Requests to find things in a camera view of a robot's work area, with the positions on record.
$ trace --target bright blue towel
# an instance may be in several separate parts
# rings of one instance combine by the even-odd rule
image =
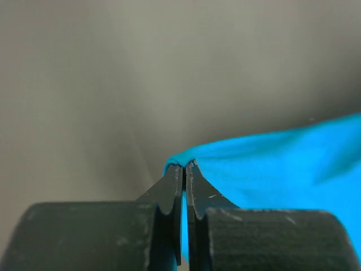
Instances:
[[[323,209],[361,255],[361,113],[306,128],[227,139],[169,158],[197,160],[203,176],[242,208]],[[183,229],[187,228],[183,209]],[[182,252],[188,260],[188,236]]]

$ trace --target gray surface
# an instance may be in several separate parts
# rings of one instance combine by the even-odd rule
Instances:
[[[360,110],[360,1],[5,0],[0,251],[28,205],[134,199],[167,157]]]

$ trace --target gray background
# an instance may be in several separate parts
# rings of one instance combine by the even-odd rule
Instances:
[[[361,109],[361,1],[0,2],[0,253],[47,200],[135,199],[170,155]]]

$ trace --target gray wall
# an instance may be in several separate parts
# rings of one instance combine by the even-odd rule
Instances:
[[[361,2],[0,2],[0,253],[28,205],[134,199],[170,155],[361,108]]]

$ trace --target cloth fold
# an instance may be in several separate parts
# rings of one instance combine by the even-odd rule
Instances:
[[[361,113],[193,147],[170,157],[165,170],[170,164],[185,167],[191,160],[241,208],[332,212],[345,225],[360,256]],[[182,224],[182,253],[187,258],[185,208]]]

